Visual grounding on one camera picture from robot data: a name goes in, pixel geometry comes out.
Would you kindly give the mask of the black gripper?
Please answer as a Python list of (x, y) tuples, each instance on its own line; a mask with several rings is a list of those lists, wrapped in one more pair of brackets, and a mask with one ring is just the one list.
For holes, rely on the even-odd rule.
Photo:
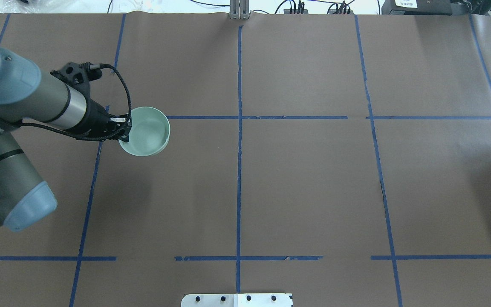
[(89, 101), (84, 136), (130, 142), (131, 128), (130, 116), (113, 115), (94, 100)]

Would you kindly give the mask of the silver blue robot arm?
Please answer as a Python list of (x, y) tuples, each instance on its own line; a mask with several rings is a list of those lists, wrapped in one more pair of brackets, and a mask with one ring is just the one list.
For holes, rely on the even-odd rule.
[[(113, 115), (90, 96), (90, 83), (112, 70), (127, 96), (127, 112)], [(129, 141), (131, 96), (111, 64), (69, 62), (42, 71), (28, 58), (0, 47), (0, 227), (20, 232), (58, 206), (12, 132), (35, 127), (80, 141)]]

